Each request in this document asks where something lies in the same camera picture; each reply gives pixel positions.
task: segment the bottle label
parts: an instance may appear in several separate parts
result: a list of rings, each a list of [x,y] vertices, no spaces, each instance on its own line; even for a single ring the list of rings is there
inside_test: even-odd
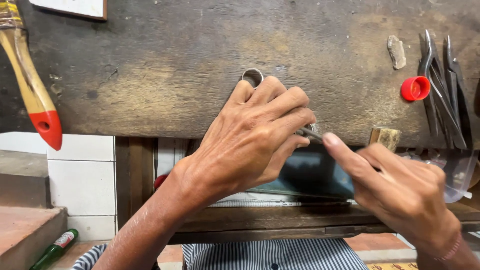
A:
[[[53,244],[54,245],[59,245],[62,248],[65,248],[68,245],[68,243],[70,243],[70,241],[73,240],[74,237],[75,237],[75,235],[73,235],[72,232],[66,232],[66,233],[62,234],[60,236],[60,238],[57,239],[55,241],[55,243],[53,243]]]

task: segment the wooden brush handle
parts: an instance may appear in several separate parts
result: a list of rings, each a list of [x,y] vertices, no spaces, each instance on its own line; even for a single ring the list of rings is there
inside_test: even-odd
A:
[[[0,29],[0,43],[12,63],[25,107],[34,127],[52,148],[60,150],[62,142],[60,120],[30,58],[26,30]]]

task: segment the silver ring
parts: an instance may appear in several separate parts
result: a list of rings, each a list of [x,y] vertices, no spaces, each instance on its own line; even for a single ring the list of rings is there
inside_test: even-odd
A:
[[[258,83],[257,86],[254,87],[254,89],[257,89],[257,87],[260,85],[260,83],[262,83],[264,81],[264,75],[262,74],[262,72],[256,68],[249,68],[247,69],[246,71],[243,72],[243,74],[241,75],[241,79],[243,80],[244,76],[245,75],[248,75],[250,76],[252,79],[260,79],[260,82]]]

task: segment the green glass bottle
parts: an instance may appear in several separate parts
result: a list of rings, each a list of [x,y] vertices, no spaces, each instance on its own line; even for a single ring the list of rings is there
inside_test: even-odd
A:
[[[63,252],[70,247],[78,237],[76,229],[69,229],[53,244],[49,245],[42,257],[30,268],[30,270],[47,269],[54,261],[63,255]]]

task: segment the striped shirt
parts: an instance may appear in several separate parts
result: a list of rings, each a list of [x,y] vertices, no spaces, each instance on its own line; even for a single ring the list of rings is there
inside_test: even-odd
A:
[[[106,246],[94,246],[72,269],[91,270]],[[343,239],[187,244],[182,250],[188,270],[368,270]]]

